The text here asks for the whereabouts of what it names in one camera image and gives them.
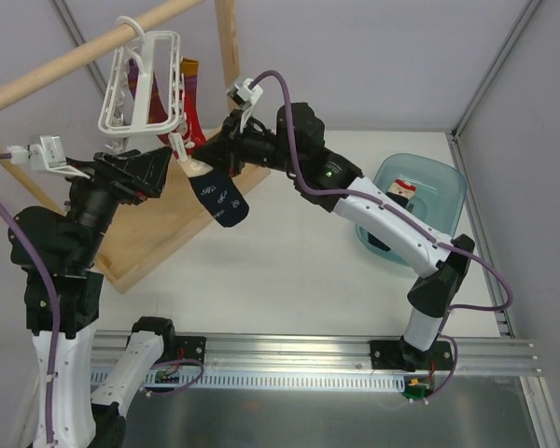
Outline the navy santa sock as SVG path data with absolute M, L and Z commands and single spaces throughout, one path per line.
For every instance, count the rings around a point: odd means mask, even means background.
M 407 208 L 409 206 L 409 202 L 414 197 L 415 192 L 416 186 L 414 186 L 411 182 L 397 178 L 392 182 L 385 194 L 400 207 Z M 372 246 L 384 252 L 389 252 L 391 250 L 389 246 L 385 245 L 371 233 L 368 234 L 368 242 Z
M 249 205 L 224 173 L 193 160 L 182 161 L 181 168 L 198 202 L 220 226 L 231 228 L 246 219 Z

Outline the white plastic clip hanger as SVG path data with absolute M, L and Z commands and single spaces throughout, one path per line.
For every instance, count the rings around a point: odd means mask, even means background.
M 110 139 L 106 147 L 114 154 L 120 154 L 126 151 L 132 138 L 164 135 L 169 138 L 168 145 L 175 158 L 181 162 L 188 160 L 182 134 L 175 131 L 186 118 L 184 76 L 180 70 L 180 36 L 172 31 L 146 32 L 136 20 L 128 16 L 118 17 L 116 24 L 131 28 L 136 37 L 114 51 L 98 118 L 98 129 Z M 167 82 L 163 88 L 159 88 L 168 119 L 149 124 L 147 115 L 152 77 L 156 77 L 156 53 L 159 49 L 168 51 Z M 139 68 L 135 99 L 127 83 L 129 59 L 133 59 Z

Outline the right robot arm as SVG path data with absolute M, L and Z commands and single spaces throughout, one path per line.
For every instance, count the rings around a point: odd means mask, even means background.
M 326 148 L 325 125 L 308 104 L 281 107 L 274 131 L 243 115 L 233 110 L 218 134 L 193 149 L 193 159 L 226 177 L 237 176 L 247 164 L 283 172 L 303 199 L 357 224 L 395 251 L 418 278 L 407 294 L 412 306 L 407 327 L 382 359 L 403 371 L 423 368 L 467 276 L 473 240 L 432 230 L 350 160 Z

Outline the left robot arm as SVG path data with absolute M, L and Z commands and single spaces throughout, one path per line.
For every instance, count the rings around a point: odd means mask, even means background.
M 92 267 L 118 208 L 161 196 L 171 157 L 172 150 L 161 147 L 67 159 L 60 171 L 70 184 L 66 213 L 31 206 L 14 217 L 10 259 L 27 274 L 26 327 L 44 396 L 35 447 L 120 447 L 127 412 L 148 371 L 176 355 L 172 320 L 144 316 L 105 382 L 91 389 L 104 282 Z

